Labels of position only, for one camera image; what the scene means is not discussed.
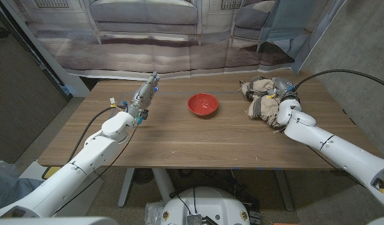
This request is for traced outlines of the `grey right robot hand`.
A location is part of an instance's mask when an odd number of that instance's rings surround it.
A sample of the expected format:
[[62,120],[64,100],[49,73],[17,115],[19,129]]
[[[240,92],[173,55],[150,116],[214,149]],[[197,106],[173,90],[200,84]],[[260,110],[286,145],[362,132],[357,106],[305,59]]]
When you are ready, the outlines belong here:
[[273,77],[270,80],[273,81],[273,88],[267,91],[269,95],[274,95],[280,102],[289,99],[300,102],[297,92],[293,91],[295,85],[291,81],[282,77]]

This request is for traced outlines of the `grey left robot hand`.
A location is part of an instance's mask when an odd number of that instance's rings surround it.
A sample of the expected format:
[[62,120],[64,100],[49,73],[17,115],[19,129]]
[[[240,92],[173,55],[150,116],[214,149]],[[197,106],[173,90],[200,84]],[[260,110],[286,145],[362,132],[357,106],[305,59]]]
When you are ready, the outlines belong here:
[[138,121],[140,117],[146,115],[145,111],[151,104],[154,94],[159,90],[158,82],[160,77],[154,71],[148,80],[135,92],[134,97],[128,104],[127,112]]

